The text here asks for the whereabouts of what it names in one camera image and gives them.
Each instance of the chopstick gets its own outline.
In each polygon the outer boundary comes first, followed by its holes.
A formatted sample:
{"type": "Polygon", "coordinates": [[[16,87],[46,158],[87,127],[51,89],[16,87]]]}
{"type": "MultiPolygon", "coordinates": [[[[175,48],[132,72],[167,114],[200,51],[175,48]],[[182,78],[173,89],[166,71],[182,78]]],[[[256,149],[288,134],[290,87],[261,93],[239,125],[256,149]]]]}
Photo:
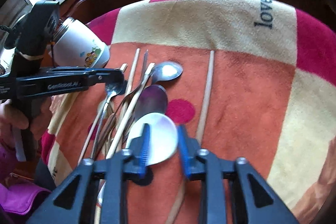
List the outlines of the chopstick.
{"type": "MultiPolygon", "coordinates": [[[[212,88],[214,59],[215,59],[215,51],[211,51],[210,58],[209,58],[208,75],[207,75],[207,80],[205,84],[204,97],[203,97],[203,103],[202,103],[202,108],[201,108],[201,114],[199,116],[199,121],[197,125],[197,130],[196,130],[196,139],[199,142],[199,144],[201,144],[202,142],[202,138],[204,135],[204,129],[205,129],[205,123],[206,123],[207,115],[208,115],[208,108],[209,108],[211,88],[212,88]]],[[[181,205],[183,203],[184,193],[185,193],[185,179],[183,179],[183,181],[180,184],[178,193],[176,195],[175,202],[172,208],[170,209],[170,212],[168,214],[168,218],[165,224],[174,223],[180,211],[181,205]]]]}
{"type": "MultiPolygon", "coordinates": [[[[109,118],[108,118],[108,121],[105,123],[105,126],[104,126],[104,129],[103,129],[103,134],[102,134],[102,138],[100,139],[100,144],[99,144],[99,147],[100,147],[100,149],[98,149],[99,151],[101,150],[101,148],[104,146],[104,145],[106,145],[105,146],[105,151],[107,151],[109,148],[110,148],[110,146],[111,146],[111,142],[110,142],[110,137],[111,137],[111,135],[112,135],[112,132],[113,132],[113,127],[112,127],[112,125],[113,125],[113,123],[115,122],[115,118],[116,118],[116,114],[117,114],[117,112],[118,112],[118,110],[120,109],[120,108],[124,108],[124,104],[126,104],[126,107],[125,107],[125,109],[127,109],[127,106],[128,106],[128,103],[129,103],[129,101],[133,98],[133,96],[134,96],[134,94],[139,90],[139,88],[140,88],[140,86],[141,86],[141,83],[142,83],[142,80],[143,80],[143,74],[144,74],[144,72],[146,71],[146,66],[147,66],[147,57],[148,57],[148,50],[145,52],[145,54],[144,54],[144,56],[143,56],[143,62],[142,62],[142,71],[141,71],[141,78],[140,78],[140,82],[139,82],[139,84],[137,85],[137,87],[134,89],[134,90],[132,90],[131,92],[128,92],[126,95],[125,95],[125,97],[124,97],[124,99],[121,101],[121,103],[119,104],[119,106],[117,107],[117,109],[115,110],[115,113],[113,114],[113,115],[111,115],[109,118]]],[[[119,126],[119,124],[120,124],[120,121],[122,120],[122,117],[124,116],[124,113],[121,113],[121,115],[120,115],[120,117],[119,117],[119,119],[118,119],[118,126],[119,126]]]]}
{"type": "Polygon", "coordinates": [[[143,78],[143,81],[141,83],[141,86],[140,88],[138,89],[138,91],[135,93],[135,95],[133,96],[131,102],[129,103],[129,106],[126,110],[126,113],[123,117],[123,119],[121,120],[120,122],[120,126],[117,130],[117,132],[115,133],[115,137],[112,141],[112,144],[109,148],[109,151],[106,155],[106,158],[109,159],[113,156],[116,148],[117,148],[117,144],[119,143],[120,139],[121,139],[121,136],[122,136],[122,133],[124,132],[124,129],[125,129],[125,126],[127,124],[127,121],[130,119],[131,115],[132,115],[132,112],[134,110],[134,107],[135,107],[135,104],[137,103],[137,100],[139,99],[139,96],[142,92],[142,90],[144,89],[150,75],[151,75],[151,71],[152,69],[154,68],[155,64],[154,63],[150,63],[145,74],[144,74],[144,78],[143,78]]]}
{"type": "MultiPolygon", "coordinates": [[[[121,70],[122,72],[124,72],[124,71],[126,70],[126,68],[127,68],[127,64],[124,63],[124,64],[121,65],[120,70],[121,70]]],[[[86,140],[85,140],[85,142],[84,142],[82,151],[81,151],[81,153],[80,153],[80,155],[79,155],[79,158],[78,158],[78,163],[77,163],[77,165],[79,165],[79,164],[81,163],[81,161],[82,161],[82,159],[83,159],[83,157],[84,157],[84,154],[85,154],[85,152],[86,152],[86,150],[87,150],[87,147],[88,147],[88,145],[89,145],[90,139],[91,139],[91,137],[92,137],[93,131],[95,130],[95,127],[97,126],[98,120],[99,120],[99,118],[100,118],[100,116],[101,116],[101,114],[102,114],[102,112],[103,112],[103,108],[104,108],[104,104],[101,104],[101,105],[100,105],[100,108],[98,109],[97,115],[96,115],[96,117],[95,117],[95,119],[94,119],[94,121],[93,121],[93,124],[92,124],[92,126],[91,126],[91,128],[90,128],[90,131],[89,131],[89,133],[88,133],[88,135],[87,135],[87,137],[86,137],[86,140]]]]}
{"type": "Polygon", "coordinates": [[[96,150],[94,160],[97,159],[101,149],[106,144],[106,140],[107,140],[108,136],[110,134],[112,134],[112,131],[115,128],[115,125],[116,125],[116,116],[115,116],[115,113],[112,113],[108,117],[107,121],[105,122],[105,125],[104,125],[103,129],[101,130],[101,137],[98,141],[97,150],[96,150]]]}
{"type": "MultiPolygon", "coordinates": [[[[137,50],[135,52],[134,59],[133,59],[132,67],[131,67],[131,70],[130,70],[130,73],[129,73],[129,78],[128,78],[128,82],[127,82],[127,86],[126,86],[125,96],[127,96],[132,90],[133,79],[134,79],[134,75],[135,75],[135,70],[137,68],[137,62],[138,62],[138,59],[139,59],[139,54],[140,54],[140,49],[137,48],[137,50]]],[[[142,71],[141,71],[141,79],[144,77],[145,67],[146,66],[142,66],[143,75],[142,75],[142,71]]],[[[118,121],[118,124],[117,124],[117,129],[120,127],[121,120],[123,119],[123,117],[125,115],[127,107],[128,107],[128,101],[125,101],[122,108],[121,108],[121,111],[120,111],[120,116],[119,116],[119,121],[118,121]]],[[[119,151],[121,149],[121,146],[122,146],[122,138],[120,138],[120,141],[117,145],[116,150],[119,151]]]]}

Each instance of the tablecloth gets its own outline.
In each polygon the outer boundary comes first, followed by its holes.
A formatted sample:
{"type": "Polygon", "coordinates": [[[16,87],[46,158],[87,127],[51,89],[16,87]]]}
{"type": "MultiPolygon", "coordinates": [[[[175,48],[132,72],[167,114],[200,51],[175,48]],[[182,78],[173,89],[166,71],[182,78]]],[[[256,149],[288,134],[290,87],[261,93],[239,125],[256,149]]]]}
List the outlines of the tablecloth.
{"type": "MultiPolygon", "coordinates": [[[[110,45],[108,68],[130,65],[138,47],[142,53],[149,50],[149,62],[183,66],[182,76],[164,85],[167,115],[176,124],[185,123],[191,136],[201,111],[209,52],[215,50],[202,146],[224,159],[246,157],[300,223],[313,219],[336,179],[333,31],[275,0],[144,0],[88,26],[110,45]]],[[[104,97],[104,85],[95,85],[54,99],[43,158],[56,185],[77,165],[104,97]]],[[[178,155],[152,169],[151,185],[129,185],[130,224],[164,223],[175,200],[182,180],[178,155]]],[[[199,199],[199,183],[187,183],[175,223],[196,223],[199,199]]]]}

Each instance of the cartoon print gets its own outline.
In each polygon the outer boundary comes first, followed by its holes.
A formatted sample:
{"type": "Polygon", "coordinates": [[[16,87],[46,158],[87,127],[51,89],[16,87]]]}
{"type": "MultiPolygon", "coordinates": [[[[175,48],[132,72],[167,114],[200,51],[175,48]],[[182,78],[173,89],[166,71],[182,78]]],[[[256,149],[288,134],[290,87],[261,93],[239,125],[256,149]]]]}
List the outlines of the cartoon print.
{"type": "Polygon", "coordinates": [[[98,47],[92,47],[92,51],[88,52],[85,57],[85,67],[90,67],[91,64],[97,59],[100,55],[101,49],[98,47]]]}

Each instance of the finger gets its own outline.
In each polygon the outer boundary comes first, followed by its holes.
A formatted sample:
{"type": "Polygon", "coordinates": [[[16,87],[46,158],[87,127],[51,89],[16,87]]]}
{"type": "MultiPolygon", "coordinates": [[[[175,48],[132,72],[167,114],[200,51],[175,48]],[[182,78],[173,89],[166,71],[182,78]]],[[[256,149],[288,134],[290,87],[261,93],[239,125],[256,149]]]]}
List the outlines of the finger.
{"type": "Polygon", "coordinates": [[[50,106],[51,106],[51,102],[52,102],[51,97],[47,97],[47,98],[43,101],[43,103],[41,104],[41,108],[40,108],[41,113],[46,113],[46,112],[48,112],[48,110],[49,110],[49,108],[50,108],[50,106]]]}
{"type": "Polygon", "coordinates": [[[12,126],[9,123],[0,123],[0,138],[7,146],[14,148],[15,142],[12,134],[12,126]]]}
{"type": "Polygon", "coordinates": [[[29,126],[28,118],[18,109],[12,107],[9,101],[0,105],[0,120],[13,125],[19,129],[26,129],[29,126]]]}
{"type": "Polygon", "coordinates": [[[30,131],[33,133],[34,138],[39,140],[44,132],[48,129],[52,112],[48,110],[47,112],[37,116],[30,125],[30,131]]]}

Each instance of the spoon handle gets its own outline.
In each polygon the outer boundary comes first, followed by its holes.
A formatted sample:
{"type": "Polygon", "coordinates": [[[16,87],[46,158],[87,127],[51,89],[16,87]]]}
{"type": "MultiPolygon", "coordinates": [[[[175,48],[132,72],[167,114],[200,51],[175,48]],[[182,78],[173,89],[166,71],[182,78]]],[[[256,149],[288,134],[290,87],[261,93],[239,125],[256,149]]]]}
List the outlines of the spoon handle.
{"type": "Polygon", "coordinates": [[[98,141],[98,145],[97,145],[97,150],[96,150],[96,154],[94,156],[94,160],[97,159],[101,149],[103,148],[103,146],[106,144],[106,141],[108,140],[108,138],[110,138],[110,136],[112,135],[112,131],[115,128],[116,125],[116,116],[113,114],[111,114],[109,116],[109,118],[107,119],[107,121],[105,122],[105,125],[103,127],[103,129],[101,130],[101,137],[98,141]]]}
{"type": "Polygon", "coordinates": [[[99,124],[98,124],[98,128],[97,128],[96,136],[94,137],[94,141],[93,141],[93,146],[92,146],[92,151],[91,151],[91,156],[90,156],[91,159],[95,158],[95,154],[96,154],[96,150],[97,150],[97,144],[98,144],[98,139],[99,139],[101,127],[102,127],[102,124],[103,124],[104,117],[106,115],[107,107],[109,106],[109,102],[110,102],[110,100],[111,100],[112,97],[113,96],[110,95],[107,98],[107,100],[106,100],[106,102],[104,104],[103,112],[101,113],[101,116],[100,116],[100,119],[99,119],[99,124]]]}
{"type": "Polygon", "coordinates": [[[142,92],[142,90],[144,89],[150,75],[151,75],[151,71],[152,69],[154,68],[155,64],[154,63],[150,63],[146,72],[145,72],[145,75],[144,75],[144,78],[143,78],[143,81],[141,83],[141,86],[139,88],[139,90],[135,93],[135,95],[133,96],[128,108],[127,108],[127,111],[125,113],[125,116],[123,117],[123,119],[121,120],[120,122],[120,126],[117,130],[117,132],[115,133],[115,137],[113,139],[113,142],[111,144],[111,147],[106,155],[106,158],[109,159],[113,156],[116,148],[117,148],[117,144],[119,143],[119,140],[122,136],[122,133],[125,129],[125,126],[127,124],[127,121],[130,119],[131,115],[132,115],[132,112],[133,112],[133,109],[135,107],[135,104],[137,103],[137,100],[139,99],[139,96],[142,92]]]}
{"type": "MultiPolygon", "coordinates": [[[[124,63],[124,64],[121,65],[120,70],[121,70],[122,72],[125,72],[126,68],[127,68],[127,64],[124,63]]],[[[85,139],[85,142],[84,142],[82,151],[81,151],[81,153],[80,153],[80,155],[79,155],[79,158],[78,158],[77,165],[79,165],[79,164],[81,163],[81,161],[82,161],[82,159],[83,159],[83,157],[84,157],[84,154],[85,154],[85,152],[86,152],[86,150],[87,150],[87,147],[88,147],[88,145],[89,145],[89,142],[90,142],[91,136],[92,136],[92,134],[93,134],[93,131],[95,130],[95,128],[96,128],[96,126],[97,126],[97,123],[98,123],[98,121],[99,121],[99,119],[100,119],[100,117],[101,117],[101,113],[103,112],[103,108],[104,108],[104,104],[101,105],[101,106],[99,107],[99,109],[98,109],[97,115],[96,115],[96,117],[95,117],[95,119],[94,119],[94,121],[93,121],[93,124],[92,124],[92,126],[91,126],[91,128],[90,128],[90,131],[89,131],[88,135],[86,136],[86,139],[85,139]]]]}

